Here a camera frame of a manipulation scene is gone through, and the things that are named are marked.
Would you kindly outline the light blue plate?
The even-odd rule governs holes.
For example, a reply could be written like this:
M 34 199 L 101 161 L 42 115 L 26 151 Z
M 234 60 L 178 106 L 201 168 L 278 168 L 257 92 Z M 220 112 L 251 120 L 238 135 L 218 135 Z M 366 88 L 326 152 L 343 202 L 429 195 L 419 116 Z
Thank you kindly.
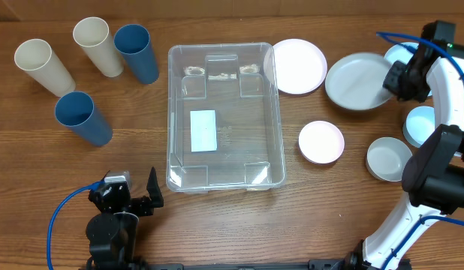
M 415 42 L 395 44 L 384 55 L 392 65 L 395 61 L 401 61 L 410 68 L 418 69 L 425 77 L 432 66 L 433 56 L 431 49 Z

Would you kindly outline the light blue bowl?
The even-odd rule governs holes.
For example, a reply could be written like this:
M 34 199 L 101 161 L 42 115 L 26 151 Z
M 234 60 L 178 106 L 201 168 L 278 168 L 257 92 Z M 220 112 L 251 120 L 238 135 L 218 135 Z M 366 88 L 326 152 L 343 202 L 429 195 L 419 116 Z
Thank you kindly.
M 411 110 L 402 126 L 409 144 L 420 148 L 435 130 L 435 110 L 431 106 L 419 106 Z

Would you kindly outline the grey plate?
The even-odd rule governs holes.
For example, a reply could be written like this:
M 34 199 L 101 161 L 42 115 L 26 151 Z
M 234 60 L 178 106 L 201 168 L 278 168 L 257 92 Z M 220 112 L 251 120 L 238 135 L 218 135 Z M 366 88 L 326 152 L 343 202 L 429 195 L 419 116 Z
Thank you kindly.
M 393 97 L 383 87 L 391 66 L 382 55 L 371 52 L 359 52 L 341 58 L 327 73 L 327 96 L 347 110 L 363 111 L 379 107 Z

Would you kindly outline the grey bowl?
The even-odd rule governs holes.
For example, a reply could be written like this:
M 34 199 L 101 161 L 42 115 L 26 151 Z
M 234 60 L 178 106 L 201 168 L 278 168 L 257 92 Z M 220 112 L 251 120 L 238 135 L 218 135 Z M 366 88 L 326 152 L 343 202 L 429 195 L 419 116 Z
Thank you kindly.
M 411 150 L 401 140 L 381 137 L 372 142 L 367 150 L 366 168 L 376 179 L 400 182 L 411 156 Z

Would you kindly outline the pink bowl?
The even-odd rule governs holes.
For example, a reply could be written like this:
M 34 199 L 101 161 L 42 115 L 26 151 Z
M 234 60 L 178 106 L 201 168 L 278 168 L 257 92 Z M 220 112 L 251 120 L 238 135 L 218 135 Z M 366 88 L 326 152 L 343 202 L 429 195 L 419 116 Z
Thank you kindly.
M 345 139 L 334 124 L 328 121 L 312 121 L 300 131 L 298 145 L 302 155 L 309 162 L 330 164 L 342 155 Z

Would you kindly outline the pink plate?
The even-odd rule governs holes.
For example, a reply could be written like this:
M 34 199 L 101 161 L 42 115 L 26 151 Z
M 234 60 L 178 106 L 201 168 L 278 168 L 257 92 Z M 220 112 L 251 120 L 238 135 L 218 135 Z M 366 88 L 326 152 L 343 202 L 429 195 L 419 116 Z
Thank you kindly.
M 276 81 L 280 91 L 304 95 L 316 90 L 327 75 L 327 60 L 313 43 L 287 39 L 273 46 Z

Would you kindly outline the cream cup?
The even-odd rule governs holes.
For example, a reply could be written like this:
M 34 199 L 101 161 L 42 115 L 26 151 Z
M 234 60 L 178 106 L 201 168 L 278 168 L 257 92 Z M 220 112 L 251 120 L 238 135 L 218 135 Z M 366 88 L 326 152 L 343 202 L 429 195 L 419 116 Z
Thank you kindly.
M 20 44 L 14 53 L 14 62 L 57 97 L 76 88 L 71 74 L 45 40 L 35 38 Z
M 82 19 L 74 26 L 73 38 L 104 76 L 117 77 L 124 71 L 122 59 L 104 19 L 96 16 Z

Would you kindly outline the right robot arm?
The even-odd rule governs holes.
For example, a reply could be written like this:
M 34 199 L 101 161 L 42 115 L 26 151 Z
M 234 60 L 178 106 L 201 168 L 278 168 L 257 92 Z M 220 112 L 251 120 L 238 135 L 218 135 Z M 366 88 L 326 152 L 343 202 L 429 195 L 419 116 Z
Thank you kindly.
M 440 113 L 464 104 L 464 46 L 455 43 L 455 24 L 436 20 L 423 27 L 420 37 L 380 31 L 384 40 L 417 42 L 408 63 L 397 61 L 383 85 L 400 101 L 434 99 Z M 434 223 L 464 226 L 451 218 L 464 208 L 464 115 L 435 120 L 436 128 L 405 164 L 403 194 L 383 224 L 335 269 L 410 269 L 406 251 Z

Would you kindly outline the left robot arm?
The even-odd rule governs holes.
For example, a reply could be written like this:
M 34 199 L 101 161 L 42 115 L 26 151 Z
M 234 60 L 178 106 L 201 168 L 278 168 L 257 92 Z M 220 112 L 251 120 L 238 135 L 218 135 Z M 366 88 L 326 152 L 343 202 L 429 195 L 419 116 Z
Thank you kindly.
M 91 257 L 87 269 L 148 269 L 148 263 L 134 255 L 139 218 L 151 216 L 164 206 L 156 170 L 150 170 L 147 196 L 131 196 L 128 171 L 108 172 L 89 192 L 89 200 L 100 211 L 87 224 Z

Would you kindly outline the blue cup lower left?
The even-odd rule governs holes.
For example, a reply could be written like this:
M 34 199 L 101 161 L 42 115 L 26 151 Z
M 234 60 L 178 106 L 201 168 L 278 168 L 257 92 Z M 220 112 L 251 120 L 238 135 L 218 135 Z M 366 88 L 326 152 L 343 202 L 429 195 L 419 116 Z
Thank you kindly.
M 90 95 L 73 91 L 62 96 L 55 106 L 56 120 L 94 146 L 111 141 L 113 129 Z

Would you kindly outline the blue cup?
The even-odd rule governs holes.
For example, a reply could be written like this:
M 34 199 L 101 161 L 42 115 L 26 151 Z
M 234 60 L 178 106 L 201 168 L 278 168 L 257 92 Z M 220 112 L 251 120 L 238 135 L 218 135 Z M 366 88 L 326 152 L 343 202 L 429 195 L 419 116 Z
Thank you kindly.
M 73 91 L 62 96 L 55 106 L 56 120 L 94 146 L 111 141 L 113 129 L 90 95 Z
M 145 27 L 124 25 L 116 32 L 113 42 L 140 83 L 152 84 L 159 78 L 152 40 Z

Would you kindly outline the clear plastic storage bin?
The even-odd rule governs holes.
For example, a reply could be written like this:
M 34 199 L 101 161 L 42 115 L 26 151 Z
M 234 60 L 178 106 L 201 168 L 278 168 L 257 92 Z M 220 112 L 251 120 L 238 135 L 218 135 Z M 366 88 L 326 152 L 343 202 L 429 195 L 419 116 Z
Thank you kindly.
M 216 151 L 191 151 L 190 112 L 215 110 Z M 269 43 L 176 45 L 168 52 L 166 184 L 178 193 L 262 191 L 285 183 Z

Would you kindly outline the blue cup top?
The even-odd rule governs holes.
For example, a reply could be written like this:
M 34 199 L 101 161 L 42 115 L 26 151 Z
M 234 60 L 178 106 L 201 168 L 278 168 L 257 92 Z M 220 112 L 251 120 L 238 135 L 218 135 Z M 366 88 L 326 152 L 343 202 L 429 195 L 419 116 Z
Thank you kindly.
M 152 40 L 145 27 L 124 25 L 116 32 L 113 42 L 140 83 L 152 84 L 159 78 Z

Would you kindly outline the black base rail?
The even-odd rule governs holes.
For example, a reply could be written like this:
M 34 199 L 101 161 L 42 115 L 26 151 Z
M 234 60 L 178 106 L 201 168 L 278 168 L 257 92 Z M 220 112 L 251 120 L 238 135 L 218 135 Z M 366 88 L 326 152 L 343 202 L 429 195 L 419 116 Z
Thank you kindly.
M 308 262 L 256 263 L 256 264 L 150 264 L 149 270 L 336 270 L 343 261 L 340 259 L 311 259 Z

